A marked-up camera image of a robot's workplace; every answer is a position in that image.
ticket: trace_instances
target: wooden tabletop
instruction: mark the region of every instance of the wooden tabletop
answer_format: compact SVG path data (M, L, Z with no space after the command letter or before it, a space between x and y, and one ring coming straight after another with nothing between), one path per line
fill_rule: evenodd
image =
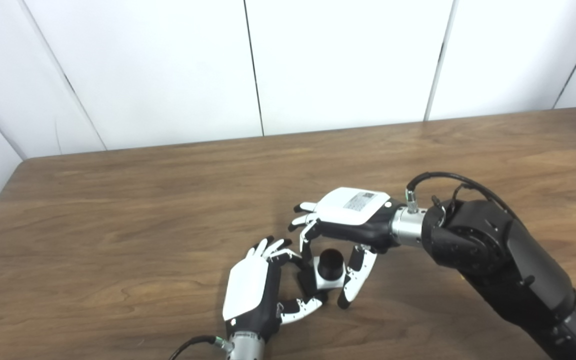
M495 191L576 286L576 109L35 158L0 195L0 360L164 360L223 336L230 268L266 235L295 239L294 205L341 186L401 198L425 171ZM421 205L457 185L424 182ZM331 246L352 244L313 253ZM380 255L350 309L337 294L266 359L546 359L418 248ZM197 345L180 359L223 357Z

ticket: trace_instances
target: white robotic hand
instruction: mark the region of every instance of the white robotic hand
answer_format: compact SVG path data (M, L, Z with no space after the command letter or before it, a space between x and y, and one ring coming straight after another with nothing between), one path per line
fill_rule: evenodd
M302 257L286 248L290 239L272 236L251 248L231 270L222 316L234 349L231 360L262 360L265 343L279 326L303 319L323 304L317 296L279 301L281 266L302 266Z
M305 262L313 258L311 241L319 236L357 243L352 250L343 290L337 304L346 309L355 300L370 275L377 254L398 246L391 223L404 203L380 191L339 187L318 202L302 202L298 212L308 214L293 219L289 231L304 226L299 235L299 251Z

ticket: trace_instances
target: silver cylindrical joint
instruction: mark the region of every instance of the silver cylindrical joint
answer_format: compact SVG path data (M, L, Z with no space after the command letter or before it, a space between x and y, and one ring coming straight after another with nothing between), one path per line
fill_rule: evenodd
M426 209L410 212L407 207L400 207L390 224L390 231L397 237L398 243L421 248L421 224L425 216Z
M407 205L407 212L410 214L416 214L419 212L419 207L417 206L417 196L415 192L409 189L406 189L406 205Z
M250 331L237 331L230 337L234 348L226 356L230 360L263 360L266 342L258 334Z

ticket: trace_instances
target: black cable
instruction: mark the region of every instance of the black cable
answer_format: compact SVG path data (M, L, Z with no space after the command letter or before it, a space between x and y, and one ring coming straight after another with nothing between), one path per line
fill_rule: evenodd
M448 205L448 210L447 210L448 214L452 214L455 211L455 207L457 206L457 194L459 194L459 191L461 191L461 189L466 189L468 191L476 190L476 189L473 189L473 187L471 187L468 184L464 184L464 183L459 184L459 186L457 186L457 188L452 192L452 198L450 199L450 205ZM492 198L490 198L489 195L484 194L479 190L477 190L477 192L482 194L484 196L484 198L486 198L487 201L494 202L494 200Z
M508 215L510 215L512 218L516 219L517 221L519 221L521 223L521 220L519 220L519 217L517 217L517 214L515 214L515 212L507 205L507 203L505 203L499 196L497 196L497 194L492 192L486 186L483 186L482 184L478 183L477 181L471 180L470 178L468 178L466 176L458 175L456 173L443 172L443 171L433 171L433 172L420 173L419 175L415 176L412 180L410 180L410 182L406 185L406 189L408 191L413 192L413 191L415 191L415 187L417 187L419 185L419 183L423 182L424 180L428 180L430 178L449 178L449 179L458 180L464 184L467 184L468 186L472 187L474 190L480 192L487 199L494 200L494 202L497 203L499 205L499 207L501 207L503 210L505 210L505 212L508 213Z
M210 335L195 336L192 339L184 342L181 346L179 346L178 349L176 349L174 353L170 355L170 358L168 358L168 360L175 360L179 356L179 354L181 354L181 352L186 350L186 348L189 346L199 343L214 344L216 340L217 340L216 336L210 336Z

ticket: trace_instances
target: small object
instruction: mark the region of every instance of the small object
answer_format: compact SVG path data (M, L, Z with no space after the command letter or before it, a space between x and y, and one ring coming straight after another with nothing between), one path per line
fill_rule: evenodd
M318 290L336 289L344 285L346 267L344 256L334 248L322 251L320 256L313 260L315 281Z

